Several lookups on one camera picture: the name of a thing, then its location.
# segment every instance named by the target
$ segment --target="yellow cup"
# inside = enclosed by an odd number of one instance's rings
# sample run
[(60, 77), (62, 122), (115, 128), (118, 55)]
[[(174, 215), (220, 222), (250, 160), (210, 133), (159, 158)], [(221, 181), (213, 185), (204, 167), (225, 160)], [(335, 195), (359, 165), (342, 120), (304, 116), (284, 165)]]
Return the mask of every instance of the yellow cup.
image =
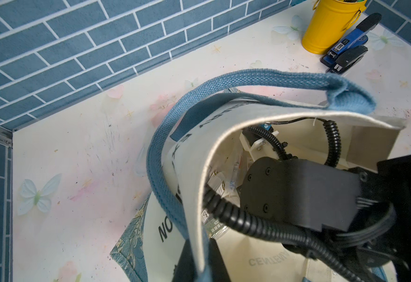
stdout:
[(359, 19), (366, 9), (366, 2), (317, 0), (313, 7), (316, 11), (301, 41), (304, 49), (314, 54), (325, 54)]

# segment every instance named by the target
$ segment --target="pen holder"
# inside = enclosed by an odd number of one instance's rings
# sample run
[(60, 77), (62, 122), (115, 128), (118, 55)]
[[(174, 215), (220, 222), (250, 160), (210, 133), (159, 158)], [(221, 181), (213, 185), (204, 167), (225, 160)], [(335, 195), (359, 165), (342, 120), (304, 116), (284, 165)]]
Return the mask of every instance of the pen holder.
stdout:
[(317, 0), (313, 7), (315, 13), (301, 41), (304, 49), (325, 54), (359, 19), (366, 2)]

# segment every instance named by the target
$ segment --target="black lettering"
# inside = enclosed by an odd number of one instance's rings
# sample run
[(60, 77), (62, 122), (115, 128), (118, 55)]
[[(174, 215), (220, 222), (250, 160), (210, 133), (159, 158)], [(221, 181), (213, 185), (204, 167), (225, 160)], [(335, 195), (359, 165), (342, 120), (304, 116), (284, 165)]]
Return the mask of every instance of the black lettering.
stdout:
[(165, 229), (165, 225), (162, 223), (162, 226), (163, 226), (163, 230), (162, 230), (162, 228), (159, 226), (158, 227), (158, 233), (160, 233), (160, 238), (162, 239), (162, 243), (164, 242), (164, 240), (163, 240), (163, 236), (165, 237), (165, 239), (166, 238), (168, 238), (168, 235), (166, 234), (166, 229)]
[[(168, 228), (168, 223), (166, 223), (167, 219), (169, 221), (169, 224), (171, 225), (171, 227), (169, 227), (169, 228)], [(165, 226), (166, 226), (166, 230), (170, 233), (172, 231), (172, 222), (171, 222), (171, 220), (169, 220), (168, 217), (165, 217)]]

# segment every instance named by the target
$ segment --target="white plastic part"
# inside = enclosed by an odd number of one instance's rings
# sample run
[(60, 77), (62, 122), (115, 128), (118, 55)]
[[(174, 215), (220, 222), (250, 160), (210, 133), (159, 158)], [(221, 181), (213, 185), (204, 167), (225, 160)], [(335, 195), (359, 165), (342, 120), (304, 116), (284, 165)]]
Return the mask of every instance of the white plastic part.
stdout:
[[(277, 136), (278, 134), (279, 131), (273, 132), (274, 136)], [(272, 157), (273, 159), (279, 160), (279, 156), (273, 150), (273, 146), (271, 146), (271, 144), (264, 138), (255, 141), (251, 146), (243, 133), (240, 133), (240, 142), (242, 142), (243, 149), (249, 152), (253, 161), (257, 161), (261, 157)]]

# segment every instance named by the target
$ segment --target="coiled cable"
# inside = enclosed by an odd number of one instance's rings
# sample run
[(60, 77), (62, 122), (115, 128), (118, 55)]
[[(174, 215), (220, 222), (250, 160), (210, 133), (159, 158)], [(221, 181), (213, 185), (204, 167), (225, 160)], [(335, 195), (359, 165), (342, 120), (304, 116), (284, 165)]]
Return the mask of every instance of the coiled cable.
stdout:
[(336, 167), (339, 163), (340, 153), (342, 151), (342, 141), (340, 139), (340, 133), (337, 127), (337, 123), (335, 121), (327, 121), (315, 117), (301, 117), (291, 121), (271, 121), (269, 123), (272, 125), (287, 125), (305, 119), (315, 119), (323, 122), (323, 127), (325, 128), (326, 136), (328, 138), (328, 157), (326, 159), (325, 165)]
[(321, 240), (302, 228), (273, 223), (254, 216), (222, 199), (208, 185), (204, 188), (203, 206), (220, 222), (237, 232), (265, 241), (307, 248), (343, 278), (350, 282), (363, 282), (363, 279), (339, 262), (337, 256), (328, 250)]
[(269, 132), (268, 130), (266, 130), (265, 128), (261, 126), (249, 126), (247, 127), (247, 130), (259, 136), (260, 138), (264, 138), (266, 141), (268, 141), (268, 143), (270, 143), (271, 146), (273, 146), (273, 150), (279, 156), (279, 160), (288, 159), (288, 156), (287, 156), (287, 153), (285, 152), (284, 147), (279, 142), (279, 140), (276, 138), (276, 136), (274, 136), (271, 132)]

